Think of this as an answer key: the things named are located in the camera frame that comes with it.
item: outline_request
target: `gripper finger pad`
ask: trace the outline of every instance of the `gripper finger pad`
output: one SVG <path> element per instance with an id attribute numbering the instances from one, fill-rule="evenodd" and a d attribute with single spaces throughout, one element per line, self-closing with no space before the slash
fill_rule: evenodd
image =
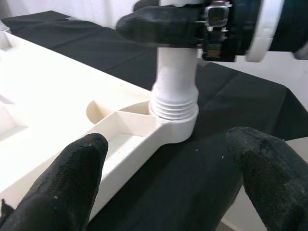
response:
<path id="1" fill-rule="evenodd" d="M 108 142 L 100 134 L 68 145 L 34 182 L 0 231 L 85 230 L 107 151 Z"/>

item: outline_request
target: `white cylindrical part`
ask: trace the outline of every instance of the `white cylindrical part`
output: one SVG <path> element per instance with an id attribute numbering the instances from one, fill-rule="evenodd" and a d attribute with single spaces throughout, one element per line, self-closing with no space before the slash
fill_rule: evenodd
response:
<path id="1" fill-rule="evenodd" d="M 198 4 L 202 0 L 161 0 L 160 5 Z M 164 119 L 182 120 L 198 110 L 195 85 L 197 49 L 159 48 L 153 85 L 152 112 Z"/>

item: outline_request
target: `threaded plastic part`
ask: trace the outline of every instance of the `threaded plastic part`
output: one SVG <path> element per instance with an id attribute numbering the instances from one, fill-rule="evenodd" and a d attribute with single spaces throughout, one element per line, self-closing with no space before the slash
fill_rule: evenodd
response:
<path id="1" fill-rule="evenodd" d="M 191 117 L 197 106 L 197 99 L 181 104 L 165 103 L 157 98 L 151 101 L 152 112 L 167 120 L 182 120 Z"/>

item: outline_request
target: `black foam finger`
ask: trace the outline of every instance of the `black foam finger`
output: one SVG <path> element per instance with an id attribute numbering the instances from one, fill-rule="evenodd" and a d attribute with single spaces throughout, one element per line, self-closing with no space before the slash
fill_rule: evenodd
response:
<path id="1" fill-rule="evenodd" d="M 308 164 L 284 141 L 252 128 L 229 131 L 227 146 L 267 229 L 308 230 Z"/>
<path id="2" fill-rule="evenodd" d="M 108 142 L 100 134 L 68 145 L 34 182 L 0 230 L 85 230 L 107 151 Z"/>
<path id="3" fill-rule="evenodd" d="M 145 7 L 121 18 L 116 31 L 124 38 L 151 47 L 195 48 L 205 32 L 201 8 Z"/>

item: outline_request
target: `black tablecloth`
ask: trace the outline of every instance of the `black tablecloth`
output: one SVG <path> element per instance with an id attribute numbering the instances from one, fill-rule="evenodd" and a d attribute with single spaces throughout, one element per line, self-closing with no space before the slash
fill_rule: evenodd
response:
<path id="1" fill-rule="evenodd" d="M 112 29 L 45 12 L 4 19 L 12 33 L 150 90 L 156 49 Z M 291 140 L 308 136 L 308 114 L 284 86 L 217 64 L 198 66 L 193 135 L 161 147 L 89 224 L 88 231 L 211 231 L 241 186 L 225 133 L 247 126 Z"/>

